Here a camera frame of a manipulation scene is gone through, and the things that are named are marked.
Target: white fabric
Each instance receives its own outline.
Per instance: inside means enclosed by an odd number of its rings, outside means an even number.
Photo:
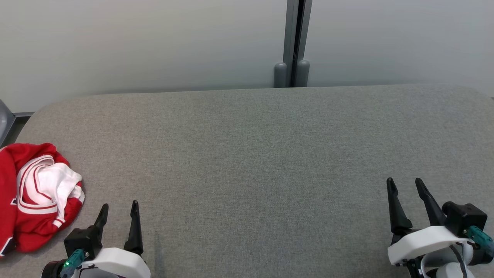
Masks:
[[[81,175],[64,163],[54,163],[51,156],[35,158],[26,163],[17,176],[19,208],[33,214],[58,212],[57,218],[65,222],[67,198],[75,197],[81,202],[84,201],[84,193],[81,187],[77,186],[80,181],[82,181]],[[24,187],[28,197],[37,205],[23,201]]]

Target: gray felt surface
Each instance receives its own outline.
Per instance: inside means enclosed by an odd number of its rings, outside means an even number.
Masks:
[[[463,87],[98,95],[43,108],[17,141],[56,145],[86,201],[47,246],[2,259],[2,277],[38,277],[105,202],[103,244],[123,247],[139,201],[154,278],[408,277],[387,259],[387,177],[416,228],[416,177],[440,204],[494,215],[494,101]]]

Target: red and white jersey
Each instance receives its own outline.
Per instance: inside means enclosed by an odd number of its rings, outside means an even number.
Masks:
[[[84,192],[69,166],[49,143],[0,150],[0,258],[39,249],[75,219]]]

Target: white stripe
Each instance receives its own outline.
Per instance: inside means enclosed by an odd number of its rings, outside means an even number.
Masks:
[[[17,209],[19,209],[21,212],[27,213],[27,214],[48,214],[48,213],[57,212],[57,206],[54,206],[52,208],[46,208],[46,209],[30,209],[30,208],[25,208],[23,206],[17,205]]]
[[[31,200],[33,200],[36,204],[41,206],[50,206],[53,204],[51,198],[48,199],[42,194],[38,193],[40,191],[40,181],[38,180],[38,173],[43,168],[48,167],[45,161],[40,162],[38,165],[33,167],[34,171],[29,171],[26,175],[27,178],[24,182],[24,187],[26,188],[26,193]]]
[[[24,194],[24,185],[26,184],[26,179],[31,177],[31,171],[38,165],[52,165],[55,161],[51,155],[44,155],[34,159],[31,159],[28,163],[22,166],[19,174],[17,175],[17,208],[24,213],[27,214],[48,214],[57,212],[57,207],[46,208],[48,206],[52,206],[56,204],[56,202],[51,203],[50,205],[32,205],[25,203],[22,200],[22,196]]]
[[[84,199],[86,199],[86,195],[84,195],[84,191],[81,188],[81,195],[79,196],[79,201],[81,201],[81,203],[84,204]]]
[[[10,242],[10,240],[12,239],[12,237],[9,237],[7,239],[7,241],[5,242],[5,245],[2,247],[1,251],[0,251],[0,257],[3,257],[3,251],[5,250],[5,248],[7,247],[8,243]]]
[[[59,228],[60,228],[60,226],[62,226],[62,223],[60,223],[60,221],[56,221],[56,220],[53,220],[53,224]]]

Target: white wall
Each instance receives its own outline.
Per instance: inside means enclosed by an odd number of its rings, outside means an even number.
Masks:
[[[0,1],[0,99],[36,111],[93,93],[267,88],[286,0]]]
[[[309,86],[454,83],[494,96],[494,1],[313,0]]]

